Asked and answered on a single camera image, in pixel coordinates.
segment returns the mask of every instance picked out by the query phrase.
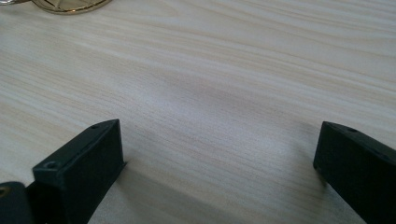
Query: light wood surface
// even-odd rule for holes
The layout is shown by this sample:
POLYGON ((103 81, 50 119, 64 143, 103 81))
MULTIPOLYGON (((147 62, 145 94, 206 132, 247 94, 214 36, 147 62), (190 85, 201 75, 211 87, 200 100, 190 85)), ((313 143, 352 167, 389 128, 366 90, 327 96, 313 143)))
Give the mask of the light wood surface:
POLYGON ((90 223, 364 223, 312 167, 333 121, 396 148, 396 2, 0 7, 0 182, 120 119, 90 223))

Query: table surface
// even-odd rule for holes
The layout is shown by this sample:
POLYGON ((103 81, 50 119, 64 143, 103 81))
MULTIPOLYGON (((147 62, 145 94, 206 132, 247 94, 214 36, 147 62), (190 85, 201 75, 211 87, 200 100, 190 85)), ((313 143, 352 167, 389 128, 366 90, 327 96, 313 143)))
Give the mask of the table surface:
POLYGON ((396 2, 0 7, 0 182, 120 119, 90 223, 363 223, 312 167, 323 120, 396 148, 396 2))

